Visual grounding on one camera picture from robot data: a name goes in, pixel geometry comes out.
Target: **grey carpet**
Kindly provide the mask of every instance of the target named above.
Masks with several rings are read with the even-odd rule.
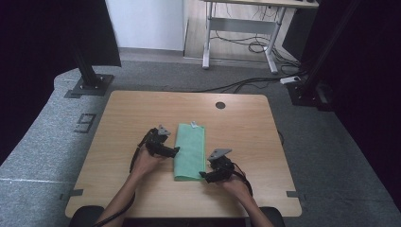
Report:
[[[197,64],[140,61],[95,70],[115,75],[107,94],[64,98],[79,72],[58,76],[41,114],[1,165],[0,226],[68,225],[68,193],[113,90],[189,92],[271,77],[266,69],[213,66],[204,71]],[[334,113],[293,106],[278,82],[256,85],[264,88],[245,86],[240,93],[268,97],[303,207],[300,217],[285,218],[287,227],[401,226],[392,198]],[[88,133],[74,132],[81,114],[96,114]]]

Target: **green towel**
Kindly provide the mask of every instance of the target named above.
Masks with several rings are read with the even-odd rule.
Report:
[[[180,151],[174,158],[175,181],[201,181],[205,171],[204,127],[179,124],[175,147]]]

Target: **human hand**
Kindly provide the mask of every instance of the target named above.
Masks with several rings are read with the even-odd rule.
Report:
[[[243,173],[243,176],[245,177],[245,173],[242,172],[237,166],[235,166],[235,171],[238,173]],[[230,195],[234,196],[240,201],[252,197],[248,186],[244,184],[242,179],[235,174],[232,174],[231,177],[226,181],[216,182],[216,185],[222,187]]]
[[[133,164],[131,175],[143,177],[150,173],[166,157],[155,154],[151,156],[145,144],[139,149],[138,156]]]

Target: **black bracket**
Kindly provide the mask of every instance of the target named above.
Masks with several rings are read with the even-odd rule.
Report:
[[[319,111],[331,112],[332,91],[331,88],[320,82],[313,93],[305,91],[302,83],[289,83],[287,89],[291,102],[295,106],[317,107]]]
[[[104,96],[109,85],[113,82],[113,75],[100,75],[96,74],[96,81],[94,85],[88,85],[81,78],[77,82],[73,90],[69,90],[64,97],[66,98],[80,98],[81,96]]]

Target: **wooden table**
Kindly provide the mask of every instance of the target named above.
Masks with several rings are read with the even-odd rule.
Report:
[[[224,109],[216,107],[223,102]],[[174,147],[179,123],[205,127],[206,156],[232,148],[227,157],[247,174],[259,206],[276,207],[285,217],[302,213],[286,156],[265,96],[115,91],[112,93],[79,174],[65,214],[84,205],[106,207],[127,179],[136,145],[163,124]],[[206,182],[175,182],[173,160],[165,160],[136,191],[132,218],[235,218],[246,212],[221,188]]]
[[[208,3],[206,11],[206,41],[203,47],[203,62],[202,68],[209,68],[210,59],[210,31],[233,31],[243,33],[257,33],[270,35],[270,43],[265,47],[265,55],[268,60],[270,70],[273,74],[278,74],[274,58],[271,54],[274,48],[274,43],[277,39],[278,32],[283,22],[284,14],[287,8],[296,9],[315,9],[319,4],[314,0],[313,3],[296,0],[203,0]],[[274,22],[255,21],[255,20],[238,20],[231,18],[218,18],[212,15],[213,4],[217,3],[230,3],[242,5],[257,5],[257,6],[271,6],[278,7],[277,19]]]

